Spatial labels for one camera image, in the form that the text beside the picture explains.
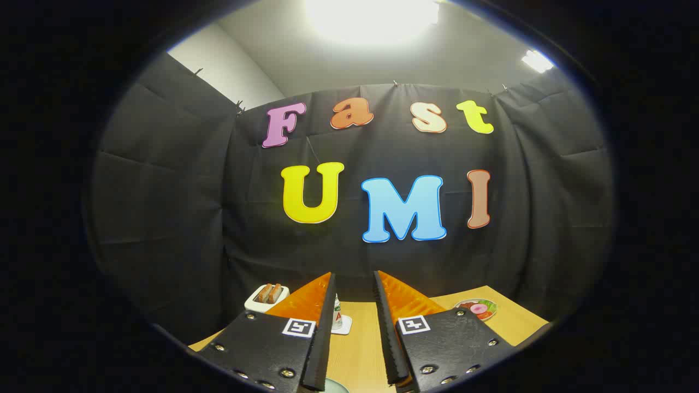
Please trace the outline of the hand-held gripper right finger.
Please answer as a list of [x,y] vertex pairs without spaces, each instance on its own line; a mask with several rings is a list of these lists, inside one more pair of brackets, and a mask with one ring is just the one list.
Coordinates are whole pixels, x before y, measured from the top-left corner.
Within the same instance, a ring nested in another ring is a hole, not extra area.
[[374,292],[387,381],[398,392],[445,392],[516,348],[466,308],[445,308],[382,271]]

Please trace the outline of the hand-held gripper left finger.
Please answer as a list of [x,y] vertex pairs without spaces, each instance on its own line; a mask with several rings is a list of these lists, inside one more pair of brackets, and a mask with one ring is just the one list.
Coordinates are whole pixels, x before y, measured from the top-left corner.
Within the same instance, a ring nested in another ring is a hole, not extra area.
[[245,311],[198,351],[246,391],[325,389],[335,275],[326,273],[268,311]]

